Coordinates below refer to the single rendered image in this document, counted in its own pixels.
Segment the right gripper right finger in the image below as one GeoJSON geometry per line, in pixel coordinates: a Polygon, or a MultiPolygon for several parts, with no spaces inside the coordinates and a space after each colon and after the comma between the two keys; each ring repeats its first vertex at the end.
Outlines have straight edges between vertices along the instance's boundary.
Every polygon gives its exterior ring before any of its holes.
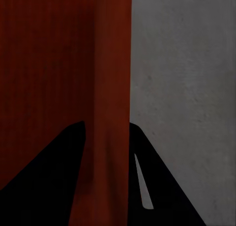
{"type": "Polygon", "coordinates": [[[128,226],[206,226],[142,129],[131,122],[128,226]],[[143,207],[135,154],[154,209],[143,207]]]}

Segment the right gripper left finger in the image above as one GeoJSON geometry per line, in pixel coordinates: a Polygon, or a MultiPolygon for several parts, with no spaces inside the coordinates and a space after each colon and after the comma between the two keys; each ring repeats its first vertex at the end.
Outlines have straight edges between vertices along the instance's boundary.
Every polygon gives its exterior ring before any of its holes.
{"type": "Polygon", "coordinates": [[[86,142],[85,122],[59,133],[0,191],[0,226],[68,226],[86,142]]]}

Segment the storage box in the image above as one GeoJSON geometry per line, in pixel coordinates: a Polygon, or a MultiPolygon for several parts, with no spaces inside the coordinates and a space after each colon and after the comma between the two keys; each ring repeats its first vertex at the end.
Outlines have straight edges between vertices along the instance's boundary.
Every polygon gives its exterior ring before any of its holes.
{"type": "Polygon", "coordinates": [[[68,226],[128,226],[131,9],[132,0],[0,0],[0,191],[84,121],[68,226]]]}

